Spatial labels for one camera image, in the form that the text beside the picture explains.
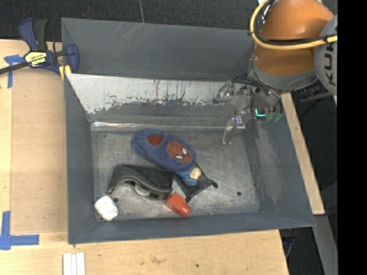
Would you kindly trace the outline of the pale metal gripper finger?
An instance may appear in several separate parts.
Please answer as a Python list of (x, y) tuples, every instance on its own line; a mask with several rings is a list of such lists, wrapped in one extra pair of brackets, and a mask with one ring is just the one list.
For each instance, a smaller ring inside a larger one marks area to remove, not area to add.
[(243, 83), (227, 81), (213, 97), (213, 104), (229, 103), (239, 99), (247, 92), (247, 86)]
[(231, 144), (232, 139), (237, 131), (246, 129), (246, 124), (243, 122), (241, 116), (235, 116), (230, 118), (225, 126), (224, 134), (222, 136), (222, 144)]

